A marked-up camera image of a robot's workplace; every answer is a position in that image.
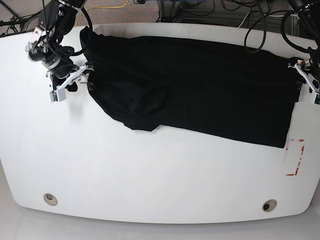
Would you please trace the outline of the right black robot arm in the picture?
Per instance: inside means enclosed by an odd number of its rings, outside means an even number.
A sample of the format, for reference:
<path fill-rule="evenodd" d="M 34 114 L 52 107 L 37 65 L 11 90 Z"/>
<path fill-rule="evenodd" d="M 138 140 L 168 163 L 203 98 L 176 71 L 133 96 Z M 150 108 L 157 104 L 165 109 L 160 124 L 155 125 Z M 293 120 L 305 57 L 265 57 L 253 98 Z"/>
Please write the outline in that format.
<path fill-rule="evenodd" d="M 67 89 L 77 91 L 75 80 L 84 77 L 93 69 L 90 65 L 77 66 L 70 57 L 76 57 L 87 51 L 93 38 L 93 24 L 85 9 L 85 0 L 51 0 L 42 5 L 38 26 L 32 33 L 25 51 L 32 62 L 41 62 L 48 70 L 52 92 Z M 78 10 L 81 10 L 88 23 L 87 41 L 81 50 L 71 46 L 62 46 L 61 42 L 76 22 Z"/>

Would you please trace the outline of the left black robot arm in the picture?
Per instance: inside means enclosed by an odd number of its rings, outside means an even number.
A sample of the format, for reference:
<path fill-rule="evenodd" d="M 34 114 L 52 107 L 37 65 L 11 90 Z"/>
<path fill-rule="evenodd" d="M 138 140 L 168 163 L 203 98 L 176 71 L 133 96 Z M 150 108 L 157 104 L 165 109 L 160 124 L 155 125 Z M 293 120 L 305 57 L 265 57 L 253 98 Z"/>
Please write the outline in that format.
<path fill-rule="evenodd" d="M 320 2 L 318 0 L 289 0 L 289 6 L 292 10 L 285 13 L 281 20 L 280 32 L 284 41 L 295 50 L 309 55 L 309 66 L 304 66 L 302 69 L 311 74 L 316 82 L 320 81 Z M 304 48 L 291 42 L 284 30 L 284 25 L 287 19 L 293 14 L 297 14 L 302 22 L 302 25 L 315 41 L 317 48 Z"/>

